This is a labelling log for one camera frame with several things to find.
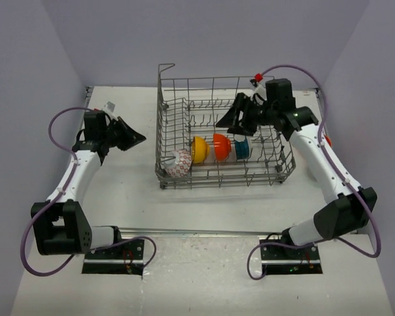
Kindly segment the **orange plastic bowl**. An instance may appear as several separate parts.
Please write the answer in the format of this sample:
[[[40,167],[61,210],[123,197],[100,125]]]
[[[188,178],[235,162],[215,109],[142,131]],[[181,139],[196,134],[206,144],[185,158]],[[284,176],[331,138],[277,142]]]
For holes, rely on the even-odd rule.
[[[332,147],[332,142],[331,142],[330,138],[329,138],[327,135],[325,135],[325,139],[326,139],[328,145],[329,145],[330,147]]]

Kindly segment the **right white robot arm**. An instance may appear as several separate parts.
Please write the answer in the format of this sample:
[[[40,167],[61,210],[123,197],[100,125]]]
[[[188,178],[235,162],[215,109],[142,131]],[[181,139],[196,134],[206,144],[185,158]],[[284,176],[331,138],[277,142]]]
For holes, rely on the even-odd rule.
[[[262,103],[238,93],[217,127],[231,134],[252,136],[260,126],[273,126],[306,160],[326,205],[312,218],[283,231],[280,250],[285,257],[294,259],[307,244],[335,239],[366,226],[377,194],[373,188],[364,188],[346,170],[322,136],[312,110],[297,107],[291,81],[269,80],[265,90],[267,98]]]

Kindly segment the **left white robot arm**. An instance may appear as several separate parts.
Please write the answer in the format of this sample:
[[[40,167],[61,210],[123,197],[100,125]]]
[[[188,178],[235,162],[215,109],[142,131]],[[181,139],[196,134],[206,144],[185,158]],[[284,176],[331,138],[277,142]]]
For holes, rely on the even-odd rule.
[[[121,117],[97,109],[84,113],[84,127],[68,150],[71,159],[61,181],[45,202],[37,202],[31,208],[40,254],[75,255],[100,249],[108,258],[115,259],[123,253],[119,229],[91,226],[82,204],[110,149],[127,151],[145,140]]]

